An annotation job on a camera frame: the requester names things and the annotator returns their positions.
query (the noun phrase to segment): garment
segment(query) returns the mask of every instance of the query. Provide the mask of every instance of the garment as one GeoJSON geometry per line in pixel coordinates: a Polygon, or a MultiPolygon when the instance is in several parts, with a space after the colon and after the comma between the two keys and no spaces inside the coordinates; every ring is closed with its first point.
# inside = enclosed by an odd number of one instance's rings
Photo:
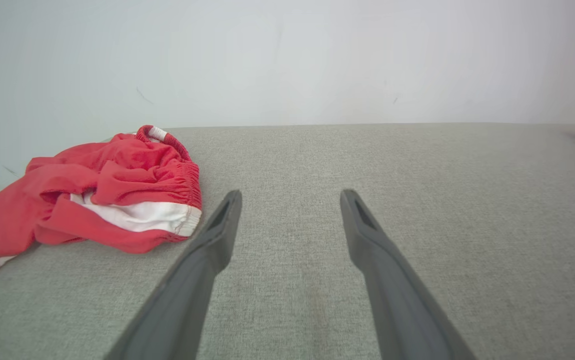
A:
{"type": "Polygon", "coordinates": [[[200,218],[199,167],[175,137],[146,125],[32,159],[0,192],[0,267],[35,240],[146,253],[187,239],[200,218]]]}

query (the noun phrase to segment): white wall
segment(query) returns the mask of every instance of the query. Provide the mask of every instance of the white wall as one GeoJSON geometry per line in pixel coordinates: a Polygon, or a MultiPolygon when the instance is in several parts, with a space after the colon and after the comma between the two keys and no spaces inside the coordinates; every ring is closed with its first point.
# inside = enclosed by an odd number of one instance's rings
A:
{"type": "Polygon", "coordinates": [[[0,188],[148,123],[390,122],[574,123],[575,0],[0,0],[0,188]]]}

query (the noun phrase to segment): gray fabric surface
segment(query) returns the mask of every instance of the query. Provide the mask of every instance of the gray fabric surface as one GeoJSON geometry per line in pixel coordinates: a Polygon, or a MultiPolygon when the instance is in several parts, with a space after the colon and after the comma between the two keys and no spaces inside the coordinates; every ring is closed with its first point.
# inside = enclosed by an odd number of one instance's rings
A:
{"type": "MultiPolygon", "coordinates": [[[[172,129],[205,214],[241,189],[199,359],[379,358],[356,189],[480,359],[575,359],[575,125],[172,129]]],[[[185,244],[37,246],[0,270],[0,359],[97,359],[185,244]]]]}

